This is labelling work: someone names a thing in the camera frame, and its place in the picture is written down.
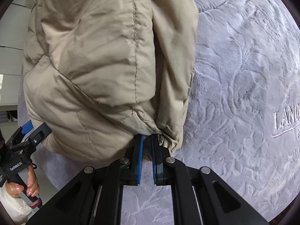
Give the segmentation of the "person's left hand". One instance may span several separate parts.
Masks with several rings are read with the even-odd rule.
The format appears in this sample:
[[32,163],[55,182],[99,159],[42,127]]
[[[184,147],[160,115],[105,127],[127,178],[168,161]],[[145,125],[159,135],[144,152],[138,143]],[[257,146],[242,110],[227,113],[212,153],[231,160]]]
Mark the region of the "person's left hand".
[[[24,191],[24,186],[15,183],[15,182],[7,182],[5,184],[5,190],[6,192],[13,198],[19,199],[19,194]],[[34,167],[32,165],[27,167],[27,189],[26,189],[26,195],[28,197],[35,197],[39,194],[40,187],[38,184],[38,178],[36,177]]]

